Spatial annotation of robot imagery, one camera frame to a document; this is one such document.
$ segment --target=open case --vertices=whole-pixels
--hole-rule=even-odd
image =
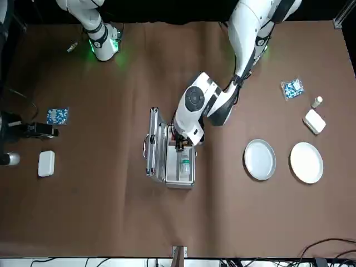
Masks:
[[[176,152],[172,131],[173,125],[162,119],[159,109],[151,108],[149,133],[144,140],[146,176],[168,187],[190,189],[195,179],[195,147],[186,145],[183,152]]]

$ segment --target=small white box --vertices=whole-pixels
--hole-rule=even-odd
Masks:
[[[326,125],[323,118],[315,110],[309,110],[303,121],[316,135],[320,134]]]
[[[51,176],[55,172],[55,153],[44,151],[39,154],[38,175],[40,177]]]

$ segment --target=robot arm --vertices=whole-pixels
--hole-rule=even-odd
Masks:
[[[56,0],[63,10],[75,16],[88,33],[95,56],[100,61],[109,60],[118,51],[118,31],[104,23],[95,8],[104,0]]]
[[[203,115],[214,126],[221,126],[228,120],[244,81],[265,51],[274,24],[285,20],[300,3],[301,0],[238,2],[228,27],[229,40],[236,54],[236,72],[226,91],[222,91],[206,73],[186,89],[174,118],[176,142],[189,139],[197,145],[204,136],[200,123]]]

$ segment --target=brown table surface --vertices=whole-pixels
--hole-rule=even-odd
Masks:
[[[145,176],[142,141],[149,110],[170,121],[192,79],[207,72],[224,87],[233,52],[217,23],[127,24],[122,52],[97,62],[78,26],[30,26],[7,84],[33,97],[37,121],[50,107],[69,107],[58,138],[9,145],[21,163],[0,169],[3,255],[298,256],[324,238],[356,238],[356,81],[341,31],[331,22],[285,22],[241,90],[224,127],[206,123],[197,148],[196,182],[172,190]],[[285,101],[280,83],[299,76],[305,94]],[[321,95],[327,126],[314,136],[302,123]],[[31,105],[6,94],[7,107],[29,118]],[[276,154],[266,182],[248,177],[246,144],[265,139]],[[300,141],[320,151],[324,175],[314,185],[291,174],[288,156]],[[37,178],[41,151],[56,153],[55,174]],[[332,257],[354,246],[329,242],[308,256]]]

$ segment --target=bottle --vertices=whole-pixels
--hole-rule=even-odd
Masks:
[[[186,154],[186,151],[183,151],[180,156],[180,172],[182,175],[186,176],[189,176],[190,174],[189,155]]]
[[[318,96],[315,100],[314,103],[311,105],[312,108],[316,108],[323,102],[323,98],[321,96]]]

